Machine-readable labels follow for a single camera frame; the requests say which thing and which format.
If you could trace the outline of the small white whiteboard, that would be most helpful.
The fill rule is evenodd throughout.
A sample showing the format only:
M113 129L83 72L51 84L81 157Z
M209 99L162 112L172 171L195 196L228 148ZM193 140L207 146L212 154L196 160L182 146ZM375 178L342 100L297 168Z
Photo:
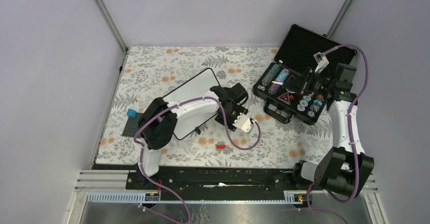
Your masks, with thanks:
M210 99L218 97L210 88L219 84L213 70L207 68L163 96L169 107L176 105L171 111L177 115L173 134L178 140L187 137L218 113L219 104Z

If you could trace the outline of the white marker pen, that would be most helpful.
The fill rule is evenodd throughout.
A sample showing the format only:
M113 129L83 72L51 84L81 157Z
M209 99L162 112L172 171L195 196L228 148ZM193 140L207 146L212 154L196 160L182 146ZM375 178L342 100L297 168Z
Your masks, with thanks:
M279 86L284 85L283 82L278 82L278 81L272 81L272 83L275 84L275 85L279 85Z

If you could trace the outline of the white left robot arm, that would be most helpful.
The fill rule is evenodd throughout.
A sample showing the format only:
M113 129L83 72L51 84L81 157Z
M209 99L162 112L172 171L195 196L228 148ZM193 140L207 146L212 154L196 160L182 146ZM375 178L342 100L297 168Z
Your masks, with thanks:
M200 126L198 119L215 117L227 133L237 129L249 133L256 121L247 116L248 110L240 102L247 98L245 89L236 84L232 88L213 86L190 99L166 101L158 97L152 101L138 121L134 143L141 146L138 183L145 189L157 184L161 150L180 129L187 133Z

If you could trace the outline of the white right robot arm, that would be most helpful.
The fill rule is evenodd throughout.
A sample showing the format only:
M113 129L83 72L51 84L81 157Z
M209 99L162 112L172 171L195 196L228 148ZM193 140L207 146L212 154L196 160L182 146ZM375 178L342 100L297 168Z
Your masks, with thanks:
M374 168L374 159L365 154L356 122L360 94L352 93L352 80L356 67L339 63L331 77L316 74L310 67L295 73L294 79L285 81L284 88L299 94L310 92L324 97L332 121L333 146L318 164L300 160L290 178L293 187L302 190L312 183L331 195L346 197L345 203L356 198Z

